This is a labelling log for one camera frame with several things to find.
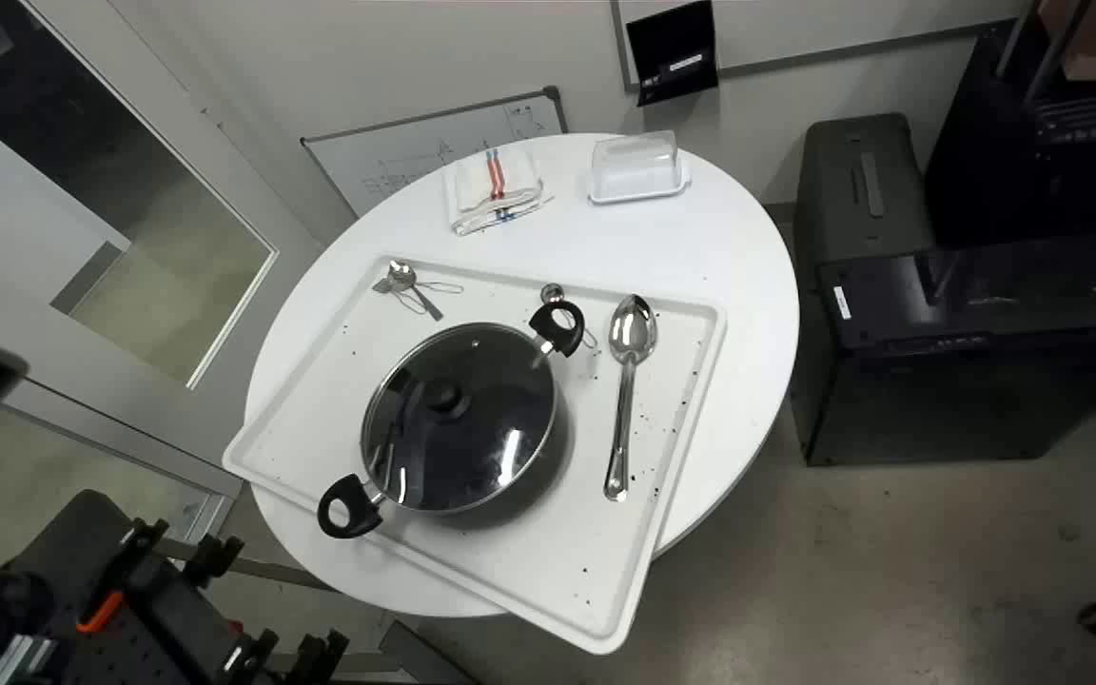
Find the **black wall-mounted device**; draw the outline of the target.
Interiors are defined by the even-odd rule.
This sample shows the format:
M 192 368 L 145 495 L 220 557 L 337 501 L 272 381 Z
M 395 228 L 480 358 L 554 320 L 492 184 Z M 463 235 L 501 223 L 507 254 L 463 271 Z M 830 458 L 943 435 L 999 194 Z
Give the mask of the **black wall-mounted device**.
M 718 84 L 712 0 L 686 0 L 635 18 L 628 44 L 643 105 Z

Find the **black cabinet box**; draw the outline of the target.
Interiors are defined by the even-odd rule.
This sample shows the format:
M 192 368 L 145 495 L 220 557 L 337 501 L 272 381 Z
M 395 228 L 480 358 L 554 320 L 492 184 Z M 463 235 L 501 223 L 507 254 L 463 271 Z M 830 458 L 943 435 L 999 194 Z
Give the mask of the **black cabinet box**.
M 1096 235 L 947 247 L 909 123 L 817 123 L 794 207 L 813 469 L 1036 462 L 1096 412 Z

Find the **black equipment cart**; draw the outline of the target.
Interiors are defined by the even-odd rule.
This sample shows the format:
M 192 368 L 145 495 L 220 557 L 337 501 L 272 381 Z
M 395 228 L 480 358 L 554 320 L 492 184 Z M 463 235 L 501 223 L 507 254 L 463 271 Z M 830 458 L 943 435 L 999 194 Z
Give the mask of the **black equipment cart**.
M 277 655 L 206 590 L 239 561 L 239 538 L 206 534 L 185 561 L 161 552 L 168 523 L 124 516 L 81 492 L 0 566 L 0 685 L 331 685 L 343 632 Z

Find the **white plastic tray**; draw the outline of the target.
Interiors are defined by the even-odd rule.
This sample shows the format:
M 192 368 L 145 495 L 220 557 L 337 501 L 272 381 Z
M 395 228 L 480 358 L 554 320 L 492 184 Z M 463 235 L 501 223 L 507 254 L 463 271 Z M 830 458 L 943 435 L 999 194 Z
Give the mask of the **white plastic tray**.
M 334 539 L 315 524 L 315 501 L 362 463 L 362 419 L 381 381 L 446 326 L 480 320 L 525 326 L 535 306 L 554 301 L 535 278 L 432 263 L 425 278 L 436 285 L 441 320 L 431 320 L 383 292 L 381 278 L 381 268 L 364 268 L 334 292 L 315 339 L 224 450 L 224 469 L 282 505 L 291 543 L 331 584 L 371 578 L 395 595 L 451 586 L 588 655 L 616 649 L 669 516 L 724 346 L 724 315 L 677 296 L 650 306 L 659 344 L 635 365 L 621 501 L 601 492 L 621 389 L 603 323 L 621 296 L 603 285 L 569 285 L 563 301 L 582 308 L 586 336 L 569 358 L 553 360 L 568 400 L 554 469 L 513 505 L 480 516 L 421 516 L 383 501 L 383 523 L 369 538 Z

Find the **whiteboard leaning on wall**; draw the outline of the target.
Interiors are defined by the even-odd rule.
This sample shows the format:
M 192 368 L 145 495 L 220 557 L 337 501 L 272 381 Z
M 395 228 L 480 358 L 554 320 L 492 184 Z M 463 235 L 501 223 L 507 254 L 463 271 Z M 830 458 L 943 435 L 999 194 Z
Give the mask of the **whiteboard leaning on wall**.
M 535 88 L 381 126 L 315 134 L 304 138 L 304 154 L 352 213 L 369 213 L 388 194 L 461 157 L 563 129 L 559 93 Z

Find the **clear plastic butter dish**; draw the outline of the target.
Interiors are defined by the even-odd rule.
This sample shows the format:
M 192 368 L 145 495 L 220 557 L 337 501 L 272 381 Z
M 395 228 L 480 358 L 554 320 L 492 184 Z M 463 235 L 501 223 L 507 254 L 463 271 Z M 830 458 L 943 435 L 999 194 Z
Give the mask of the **clear plastic butter dish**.
M 672 199 L 691 184 L 669 129 L 598 142 L 586 199 L 592 207 Z

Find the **round white table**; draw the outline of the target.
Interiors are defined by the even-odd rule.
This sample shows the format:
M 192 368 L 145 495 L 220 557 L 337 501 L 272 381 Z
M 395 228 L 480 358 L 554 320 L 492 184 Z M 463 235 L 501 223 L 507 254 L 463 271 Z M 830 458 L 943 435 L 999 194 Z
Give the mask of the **round white table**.
M 277 392 L 331 315 L 334 292 L 376 254 L 516 268 L 546 282 L 712 301 L 725 315 L 725 346 L 654 557 L 677 549 L 749 473 L 789 400 L 800 350 L 794 271 L 766 207 L 696 154 L 686 154 L 691 170 L 686 194 L 588 207 L 582 176 L 592 145 L 598 134 L 534 138 L 534 159 L 554 199 L 507 228 L 451 235 L 436 170 L 362 213 L 277 308 L 249 368 L 248 412 Z

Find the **glass pot lid black knob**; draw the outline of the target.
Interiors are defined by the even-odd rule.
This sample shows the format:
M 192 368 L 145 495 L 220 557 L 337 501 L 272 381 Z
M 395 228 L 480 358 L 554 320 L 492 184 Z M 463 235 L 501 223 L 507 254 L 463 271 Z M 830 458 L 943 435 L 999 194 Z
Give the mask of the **glass pot lid black knob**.
M 421 339 L 362 419 L 369 483 L 418 512 L 461 512 L 525 478 L 559 430 L 559 389 L 535 339 L 456 323 Z

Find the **large steel spoon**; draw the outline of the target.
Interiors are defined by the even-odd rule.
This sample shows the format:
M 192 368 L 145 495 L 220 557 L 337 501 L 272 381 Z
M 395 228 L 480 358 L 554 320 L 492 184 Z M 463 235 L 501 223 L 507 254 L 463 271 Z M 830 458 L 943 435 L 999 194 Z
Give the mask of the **large steel spoon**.
M 621 365 L 616 389 L 616 422 L 603 463 L 601 492 L 621 501 L 628 492 L 628 452 L 633 452 L 633 400 L 635 400 L 635 365 L 650 358 L 659 344 L 654 312 L 643 296 L 624 296 L 608 320 L 608 355 Z

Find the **small steel spoon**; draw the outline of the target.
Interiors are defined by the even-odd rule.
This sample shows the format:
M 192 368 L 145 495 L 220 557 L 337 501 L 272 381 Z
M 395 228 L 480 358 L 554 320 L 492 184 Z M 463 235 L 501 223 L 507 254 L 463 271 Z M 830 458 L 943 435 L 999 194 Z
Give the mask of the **small steel spoon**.
M 441 320 L 441 308 L 418 289 L 418 274 L 411 263 L 388 260 L 383 282 L 408 289 L 431 312 L 431 320 Z

